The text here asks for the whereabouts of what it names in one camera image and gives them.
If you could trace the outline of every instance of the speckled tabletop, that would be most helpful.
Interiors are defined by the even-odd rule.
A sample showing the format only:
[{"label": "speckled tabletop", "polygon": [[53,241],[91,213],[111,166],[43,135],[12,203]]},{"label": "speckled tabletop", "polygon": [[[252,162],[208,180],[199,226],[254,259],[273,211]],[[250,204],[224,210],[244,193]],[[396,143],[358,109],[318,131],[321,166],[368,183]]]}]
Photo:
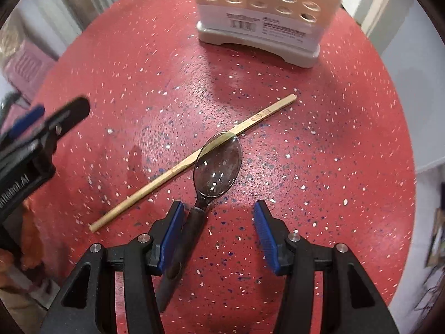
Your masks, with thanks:
[{"label": "speckled tabletop", "polygon": [[[92,243],[125,244],[174,199],[193,204],[187,170],[106,229],[88,230],[216,132],[295,93],[294,104],[240,137],[241,172],[209,211],[162,316],[165,331],[272,331],[284,279],[266,267],[253,226],[261,198],[311,242],[346,243],[389,303],[408,253],[415,175],[402,106],[377,52],[342,10],[309,70],[263,51],[201,43],[198,19],[194,0],[120,0],[48,75],[36,99],[48,112],[77,95],[92,105],[59,143],[56,177],[33,196],[48,269],[63,278]],[[314,328],[320,293],[317,285]]]}]

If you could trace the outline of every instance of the spoon handle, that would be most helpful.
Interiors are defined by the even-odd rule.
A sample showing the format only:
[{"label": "spoon handle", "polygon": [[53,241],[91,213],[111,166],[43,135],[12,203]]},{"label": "spoon handle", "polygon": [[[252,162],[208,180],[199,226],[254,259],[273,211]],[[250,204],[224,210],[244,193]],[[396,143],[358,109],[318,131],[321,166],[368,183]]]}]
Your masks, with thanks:
[{"label": "spoon handle", "polygon": [[181,236],[174,251],[171,264],[161,278],[156,290],[159,312],[163,313],[170,302],[177,284],[181,280],[188,260],[201,236],[207,221],[207,214],[198,207],[192,207],[182,228]]}]

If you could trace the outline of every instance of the silver screw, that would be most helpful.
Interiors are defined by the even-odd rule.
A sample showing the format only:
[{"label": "silver screw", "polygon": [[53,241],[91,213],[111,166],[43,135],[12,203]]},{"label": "silver screw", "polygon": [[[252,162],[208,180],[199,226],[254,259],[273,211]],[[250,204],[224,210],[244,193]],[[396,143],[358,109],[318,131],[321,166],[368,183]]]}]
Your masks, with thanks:
[{"label": "silver screw", "polygon": [[139,235],[137,237],[137,240],[141,243],[144,244],[145,242],[149,242],[150,241],[150,235],[148,233],[143,233],[141,235]]},{"label": "silver screw", "polygon": [[345,244],[337,244],[335,245],[335,248],[343,254],[349,250]]},{"label": "silver screw", "polygon": [[292,242],[298,242],[301,239],[301,236],[296,232],[291,232],[288,234],[288,239]]},{"label": "silver screw", "polygon": [[91,251],[92,253],[96,253],[96,252],[101,251],[101,248],[102,248],[102,245],[101,245],[101,244],[92,244],[92,245],[90,246],[90,251]]}]

